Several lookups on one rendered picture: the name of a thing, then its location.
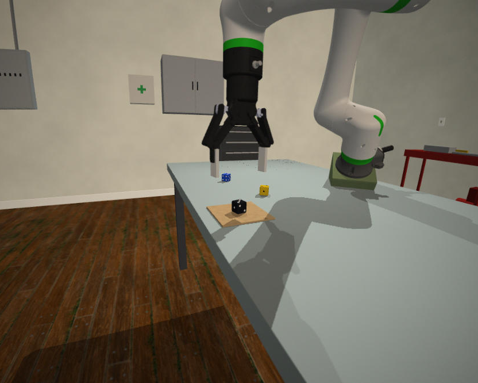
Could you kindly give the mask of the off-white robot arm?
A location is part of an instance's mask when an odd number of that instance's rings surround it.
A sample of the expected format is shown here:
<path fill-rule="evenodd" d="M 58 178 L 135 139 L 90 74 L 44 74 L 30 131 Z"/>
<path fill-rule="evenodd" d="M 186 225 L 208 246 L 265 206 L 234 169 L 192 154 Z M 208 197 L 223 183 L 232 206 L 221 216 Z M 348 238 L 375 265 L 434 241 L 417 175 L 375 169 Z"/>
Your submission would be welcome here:
<path fill-rule="evenodd" d="M 411 13 L 430 0 L 222 0 L 223 78 L 263 77 L 265 30 L 284 17 L 335 9 L 326 70 L 314 108 L 316 122 L 342 137 L 336 169 L 349 178 L 383 168 L 386 117 L 349 100 L 354 68 L 371 12 Z"/>

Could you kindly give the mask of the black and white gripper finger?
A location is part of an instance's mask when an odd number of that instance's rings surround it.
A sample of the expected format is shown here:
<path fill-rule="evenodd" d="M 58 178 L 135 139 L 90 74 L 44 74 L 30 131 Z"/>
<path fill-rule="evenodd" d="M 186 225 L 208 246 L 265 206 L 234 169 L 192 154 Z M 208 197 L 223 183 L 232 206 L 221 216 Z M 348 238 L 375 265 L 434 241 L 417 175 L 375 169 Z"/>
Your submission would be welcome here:
<path fill-rule="evenodd" d="M 257 120 L 253 112 L 247 111 L 247 115 L 251 120 L 251 124 L 247 127 L 253 133 L 257 140 L 259 147 L 258 171 L 267 172 L 267 151 L 268 148 L 274 144 L 272 133 L 267 120 L 266 108 L 257 109 Z M 259 124 L 259 126 L 258 126 Z"/>
<path fill-rule="evenodd" d="M 214 115 L 202 140 L 202 145 L 207 146 L 210 149 L 210 171 L 211 176 L 215 178 L 219 178 L 219 149 L 217 148 L 223 142 L 230 130 L 244 115 L 244 111 L 239 110 L 232 120 L 227 117 L 221 129 L 217 132 L 226 111 L 228 112 L 228 106 L 224 106 L 224 104 L 215 105 Z"/>

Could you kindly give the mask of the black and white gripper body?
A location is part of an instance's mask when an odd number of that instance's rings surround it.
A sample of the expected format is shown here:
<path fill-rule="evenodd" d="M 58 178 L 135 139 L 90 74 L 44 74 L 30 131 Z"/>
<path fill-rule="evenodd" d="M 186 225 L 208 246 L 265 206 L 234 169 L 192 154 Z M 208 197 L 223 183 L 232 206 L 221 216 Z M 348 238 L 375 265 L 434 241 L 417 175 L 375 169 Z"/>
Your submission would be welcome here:
<path fill-rule="evenodd" d="M 244 115 L 236 125 L 250 125 L 251 120 L 247 111 L 257 114 L 256 103 L 258 101 L 259 80 L 248 76 L 234 76 L 226 79 L 226 100 L 229 119 L 232 120 L 239 110 Z"/>

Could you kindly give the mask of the tan square mat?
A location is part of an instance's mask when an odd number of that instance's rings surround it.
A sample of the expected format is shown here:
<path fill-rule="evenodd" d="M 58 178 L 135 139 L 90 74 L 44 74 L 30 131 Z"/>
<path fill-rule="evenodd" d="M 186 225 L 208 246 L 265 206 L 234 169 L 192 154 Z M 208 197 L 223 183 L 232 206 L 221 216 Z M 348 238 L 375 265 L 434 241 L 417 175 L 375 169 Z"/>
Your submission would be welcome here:
<path fill-rule="evenodd" d="M 275 219 L 273 216 L 271 216 L 269 213 L 267 213 L 251 201 L 246 202 L 246 212 L 241 214 L 236 214 L 232 211 L 232 204 L 207 206 L 207 209 L 222 227 L 256 223 L 260 221 Z"/>

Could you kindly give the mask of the yellow die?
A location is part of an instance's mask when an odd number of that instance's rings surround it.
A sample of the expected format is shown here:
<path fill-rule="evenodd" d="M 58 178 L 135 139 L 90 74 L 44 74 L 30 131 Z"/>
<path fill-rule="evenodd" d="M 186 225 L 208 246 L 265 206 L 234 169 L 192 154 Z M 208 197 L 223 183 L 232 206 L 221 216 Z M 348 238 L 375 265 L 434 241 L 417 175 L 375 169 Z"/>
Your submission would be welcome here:
<path fill-rule="evenodd" d="M 268 185 L 260 185 L 260 194 L 262 196 L 268 196 L 269 186 Z"/>

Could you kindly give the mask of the black die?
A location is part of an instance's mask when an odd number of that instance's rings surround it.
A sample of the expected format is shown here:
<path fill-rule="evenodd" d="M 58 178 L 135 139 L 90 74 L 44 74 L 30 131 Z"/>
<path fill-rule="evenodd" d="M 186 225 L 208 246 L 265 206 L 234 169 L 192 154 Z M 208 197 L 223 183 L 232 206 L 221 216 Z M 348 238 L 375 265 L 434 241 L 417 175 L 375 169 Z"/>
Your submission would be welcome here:
<path fill-rule="evenodd" d="M 246 212 L 246 201 L 241 199 L 232 201 L 232 211 L 236 214 Z"/>

